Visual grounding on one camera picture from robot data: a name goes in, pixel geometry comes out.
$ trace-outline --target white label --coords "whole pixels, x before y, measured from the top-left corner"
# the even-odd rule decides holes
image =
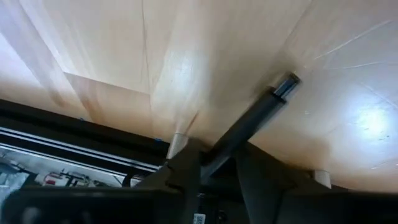
[[[195,213],[193,214],[193,224],[205,224],[206,215]]]

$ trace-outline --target wooden ceiling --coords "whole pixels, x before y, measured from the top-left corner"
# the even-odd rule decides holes
[[[0,98],[214,143],[291,70],[303,85],[251,142],[398,192],[397,16],[396,0],[0,0]]]

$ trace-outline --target sticker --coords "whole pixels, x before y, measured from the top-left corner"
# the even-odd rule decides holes
[[[195,213],[193,214],[193,224],[205,224],[206,215]]]

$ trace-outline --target light wood panel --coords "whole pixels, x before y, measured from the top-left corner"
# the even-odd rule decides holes
[[[398,191],[395,0],[0,2],[1,98],[164,141],[192,124],[212,144],[292,70],[303,85],[251,142]]]

